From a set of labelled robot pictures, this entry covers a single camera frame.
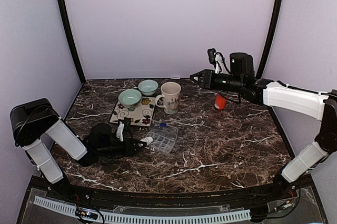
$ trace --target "red object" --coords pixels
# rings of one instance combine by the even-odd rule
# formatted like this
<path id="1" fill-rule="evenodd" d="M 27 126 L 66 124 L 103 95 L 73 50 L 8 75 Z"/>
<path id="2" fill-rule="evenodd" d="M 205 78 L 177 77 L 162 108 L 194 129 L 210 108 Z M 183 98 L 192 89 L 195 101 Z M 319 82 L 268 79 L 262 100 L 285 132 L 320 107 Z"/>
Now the red object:
<path id="1" fill-rule="evenodd" d="M 226 99 L 222 97 L 220 94 L 216 95 L 214 107 L 218 110 L 224 109 L 226 106 Z"/>

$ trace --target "floral tray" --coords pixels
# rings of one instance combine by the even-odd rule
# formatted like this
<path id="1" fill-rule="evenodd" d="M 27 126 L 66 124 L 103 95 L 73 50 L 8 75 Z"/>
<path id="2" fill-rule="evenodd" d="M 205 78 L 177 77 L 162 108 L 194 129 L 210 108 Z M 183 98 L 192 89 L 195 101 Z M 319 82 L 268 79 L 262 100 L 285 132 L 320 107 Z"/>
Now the floral tray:
<path id="1" fill-rule="evenodd" d="M 110 123 L 118 123 L 118 120 L 123 120 L 125 117 L 131 118 L 131 125 L 149 127 L 154 111 L 154 99 L 152 97 L 142 97 L 142 100 L 134 111 L 129 111 L 119 101 L 116 104 Z"/>

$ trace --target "white mug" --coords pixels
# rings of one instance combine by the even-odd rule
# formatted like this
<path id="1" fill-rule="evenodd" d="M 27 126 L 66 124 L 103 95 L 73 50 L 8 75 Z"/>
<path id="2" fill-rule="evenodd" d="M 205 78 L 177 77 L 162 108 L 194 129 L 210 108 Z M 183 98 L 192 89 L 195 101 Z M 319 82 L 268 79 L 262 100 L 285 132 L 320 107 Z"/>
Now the white mug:
<path id="1" fill-rule="evenodd" d="M 178 112 L 181 86 L 176 82 L 166 82 L 160 90 L 162 94 L 158 95 L 154 101 L 156 106 L 164 108 L 164 112 L 169 115 Z M 163 98 L 163 105 L 157 104 L 160 98 Z"/>

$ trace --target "marble table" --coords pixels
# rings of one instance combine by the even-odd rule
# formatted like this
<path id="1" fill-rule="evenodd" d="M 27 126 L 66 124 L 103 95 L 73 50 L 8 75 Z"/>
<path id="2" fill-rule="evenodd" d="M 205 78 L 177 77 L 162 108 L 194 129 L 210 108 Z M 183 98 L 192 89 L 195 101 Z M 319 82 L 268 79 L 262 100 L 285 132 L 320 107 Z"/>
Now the marble table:
<path id="1" fill-rule="evenodd" d="M 97 123 L 108 123 L 118 95 L 141 79 L 87 81 L 74 102 L 67 123 L 83 139 Z M 168 81 L 157 79 L 159 84 Z M 102 159 L 84 168 L 59 145 L 52 154 L 74 185 L 128 192 L 207 192 L 254 187 L 272 182 L 289 160 L 286 146 L 266 107 L 242 101 L 214 108 L 216 92 L 188 79 L 182 86 L 180 110 L 167 115 L 155 108 L 154 119 L 179 129 L 169 154 L 144 149 L 134 157 Z M 133 127 L 134 137 L 148 129 Z"/>

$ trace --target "mug handle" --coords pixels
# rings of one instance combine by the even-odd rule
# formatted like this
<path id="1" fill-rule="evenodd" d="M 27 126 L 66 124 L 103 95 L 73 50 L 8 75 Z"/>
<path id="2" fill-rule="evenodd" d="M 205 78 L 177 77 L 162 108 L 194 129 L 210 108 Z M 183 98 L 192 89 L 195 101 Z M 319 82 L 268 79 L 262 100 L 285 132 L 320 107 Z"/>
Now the mug handle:
<path id="1" fill-rule="evenodd" d="M 160 98 L 164 98 L 164 96 L 161 95 L 161 94 L 158 95 L 158 96 L 156 97 L 156 99 L 154 100 L 155 105 L 156 105 L 157 107 L 166 108 L 165 105 L 158 105 L 158 104 L 157 104 L 157 103 L 158 103 L 158 100 L 159 100 Z"/>

